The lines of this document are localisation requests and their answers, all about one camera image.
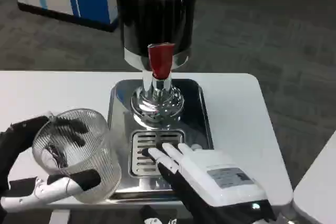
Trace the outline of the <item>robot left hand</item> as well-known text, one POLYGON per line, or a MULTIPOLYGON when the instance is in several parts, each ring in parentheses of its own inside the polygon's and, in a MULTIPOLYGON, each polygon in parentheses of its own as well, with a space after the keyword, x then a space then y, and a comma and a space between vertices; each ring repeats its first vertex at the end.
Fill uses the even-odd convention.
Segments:
POLYGON ((8 179, 9 172, 18 156, 32 147, 35 136, 47 123, 65 130, 63 136, 70 143, 84 145, 80 134, 88 133, 88 127, 79 119, 65 119, 51 115, 11 124, 1 132, 1 218, 9 212, 34 209, 70 196, 87 192, 101 183, 95 169, 87 169, 69 175, 50 175, 47 180, 30 177, 8 179))

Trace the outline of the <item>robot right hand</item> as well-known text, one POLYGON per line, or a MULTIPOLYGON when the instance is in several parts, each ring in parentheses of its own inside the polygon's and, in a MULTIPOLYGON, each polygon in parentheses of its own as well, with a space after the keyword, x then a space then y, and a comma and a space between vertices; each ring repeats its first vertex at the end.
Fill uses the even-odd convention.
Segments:
POLYGON ((142 150, 192 214, 195 223, 272 223, 266 191, 220 150, 160 143, 142 150))

